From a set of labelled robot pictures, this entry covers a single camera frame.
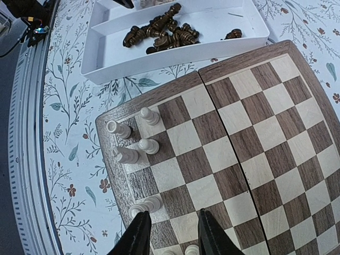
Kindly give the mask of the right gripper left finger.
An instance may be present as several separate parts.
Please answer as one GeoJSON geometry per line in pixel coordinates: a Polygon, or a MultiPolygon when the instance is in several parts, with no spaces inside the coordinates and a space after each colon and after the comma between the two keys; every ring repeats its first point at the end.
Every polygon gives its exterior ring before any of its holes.
{"type": "Polygon", "coordinates": [[[139,212],[107,255],[149,255],[150,234],[149,211],[139,212]]]}

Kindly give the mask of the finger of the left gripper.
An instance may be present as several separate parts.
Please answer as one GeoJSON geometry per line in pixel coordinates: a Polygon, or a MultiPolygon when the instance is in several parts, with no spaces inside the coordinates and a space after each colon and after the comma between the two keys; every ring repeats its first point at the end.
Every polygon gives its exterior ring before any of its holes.
{"type": "Polygon", "coordinates": [[[133,9],[134,4],[132,0],[113,0],[115,3],[124,6],[127,9],[133,9]]]}

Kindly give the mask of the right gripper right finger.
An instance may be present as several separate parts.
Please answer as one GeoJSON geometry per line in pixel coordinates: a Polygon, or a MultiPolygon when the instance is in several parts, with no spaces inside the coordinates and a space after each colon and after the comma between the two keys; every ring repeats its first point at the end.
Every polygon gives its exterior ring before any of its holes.
{"type": "Polygon", "coordinates": [[[244,255],[225,233],[213,214],[206,209],[199,211],[199,254],[244,255]]]}

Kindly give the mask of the light chess king piece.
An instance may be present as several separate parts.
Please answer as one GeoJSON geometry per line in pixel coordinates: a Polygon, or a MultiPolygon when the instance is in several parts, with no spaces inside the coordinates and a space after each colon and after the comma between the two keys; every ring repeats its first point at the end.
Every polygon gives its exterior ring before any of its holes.
{"type": "Polygon", "coordinates": [[[129,214],[134,218],[138,213],[143,213],[148,211],[149,213],[154,213],[162,207],[162,201],[156,197],[148,197],[144,201],[132,205],[129,209],[129,214]]]}

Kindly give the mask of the light chess bishop piece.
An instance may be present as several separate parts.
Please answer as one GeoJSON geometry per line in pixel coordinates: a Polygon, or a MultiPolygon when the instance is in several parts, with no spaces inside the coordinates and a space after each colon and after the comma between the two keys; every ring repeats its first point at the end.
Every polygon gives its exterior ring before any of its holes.
{"type": "Polygon", "coordinates": [[[135,164],[139,159],[137,150],[125,147],[114,147],[113,154],[116,161],[121,164],[135,164]]]}

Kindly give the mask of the white plastic compartment tray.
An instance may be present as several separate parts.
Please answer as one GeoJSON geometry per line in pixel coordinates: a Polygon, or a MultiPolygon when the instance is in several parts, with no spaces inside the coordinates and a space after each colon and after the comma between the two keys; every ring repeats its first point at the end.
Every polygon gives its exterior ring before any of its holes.
{"type": "Polygon", "coordinates": [[[96,1],[81,74],[96,84],[262,47],[253,1],[96,1]]]}

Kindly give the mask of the wooden chess board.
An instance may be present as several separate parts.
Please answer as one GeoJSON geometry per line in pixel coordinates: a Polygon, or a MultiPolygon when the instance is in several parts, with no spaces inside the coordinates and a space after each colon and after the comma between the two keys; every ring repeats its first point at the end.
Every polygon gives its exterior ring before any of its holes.
{"type": "Polygon", "coordinates": [[[198,243],[209,210],[245,254],[339,254],[339,120],[317,77],[289,40],[162,85],[96,119],[125,225],[132,205],[158,197],[151,254],[198,243]],[[151,126],[143,107],[160,115],[151,126]],[[131,128],[127,139],[108,121],[131,128]],[[141,139],[159,151],[146,154],[141,139]],[[113,148],[138,151],[135,164],[113,148]]]}

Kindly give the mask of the light chess rook piece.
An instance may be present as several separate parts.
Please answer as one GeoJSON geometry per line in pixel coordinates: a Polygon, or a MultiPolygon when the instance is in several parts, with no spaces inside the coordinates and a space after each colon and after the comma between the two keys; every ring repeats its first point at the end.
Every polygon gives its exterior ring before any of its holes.
{"type": "Polygon", "coordinates": [[[131,135],[131,128],[129,126],[113,120],[107,122],[106,129],[109,133],[115,134],[122,139],[127,139],[131,135]]]}

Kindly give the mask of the light chess pawn piece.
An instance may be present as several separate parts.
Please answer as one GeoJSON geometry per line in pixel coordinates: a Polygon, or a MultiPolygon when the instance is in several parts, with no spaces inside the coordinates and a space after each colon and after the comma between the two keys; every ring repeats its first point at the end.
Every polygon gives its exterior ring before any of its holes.
{"type": "Polygon", "coordinates": [[[149,109],[148,107],[143,107],[141,109],[140,116],[151,126],[156,125],[160,120],[159,113],[149,109]]]}

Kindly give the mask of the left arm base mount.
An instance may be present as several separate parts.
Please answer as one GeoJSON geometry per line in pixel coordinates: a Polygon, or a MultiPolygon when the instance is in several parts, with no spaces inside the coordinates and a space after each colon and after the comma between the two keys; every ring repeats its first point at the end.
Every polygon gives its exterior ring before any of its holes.
{"type": "Polygon", "coordinates": [[[10,13],[28,25],[28,47],[35,46],[45,39],[50,29],[50,20],[56,1],[44,1],[40,4],[31,1],[3,1],[10,13]]]}

